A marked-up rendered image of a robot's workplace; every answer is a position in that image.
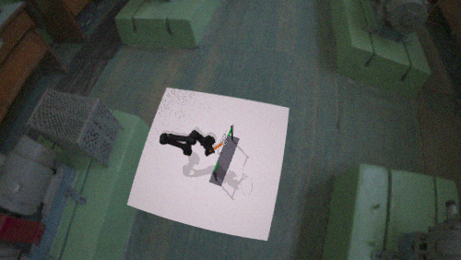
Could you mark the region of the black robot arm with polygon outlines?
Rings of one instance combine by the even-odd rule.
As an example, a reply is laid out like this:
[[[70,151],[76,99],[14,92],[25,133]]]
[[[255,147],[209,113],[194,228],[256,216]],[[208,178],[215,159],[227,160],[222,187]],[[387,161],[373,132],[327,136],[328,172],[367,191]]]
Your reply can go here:
[[[191,154],[192,154],[192,146],[197,144],[197,142],[199,143],[199,140],[201,138],[203,138],[203,136],[200,135],[199,133],[197,133],[196,130],[194,130],[189,136],[177,136],[177,135],[173,135],[173,134],[164,133],[164,134],[160,135],[160,143],[162,145],[170,144],[172,146],[182,148],[184,155],[191,156]],[[177,141],[179,141],[179,142],[177,142]],[[216,143],[213,136],[208,141],[212,142],[212,145],[214,145]],[[182,144],[180,142],[185,142],[185,144]]]

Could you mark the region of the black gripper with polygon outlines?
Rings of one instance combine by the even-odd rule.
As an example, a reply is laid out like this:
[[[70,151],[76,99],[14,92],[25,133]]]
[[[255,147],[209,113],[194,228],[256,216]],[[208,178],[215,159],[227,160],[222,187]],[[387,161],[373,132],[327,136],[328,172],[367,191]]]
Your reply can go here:
[[[212,147],[212,142],[208,141],[209,139],[211,139],[211,136],[205,136],[205,137],[203,137],[203,138],[201,138],[201,139],[199,140],[200,146],[202,146],[203,149],[205,150],[205,156],[206,156],[206,157],[209,156],[209,155],[212,154],[212,153],[213,153],[213,154],[215,153],[215,150],[214,150],[213,147]],[[210,150],[211,152],[209,152],[209,150]]]

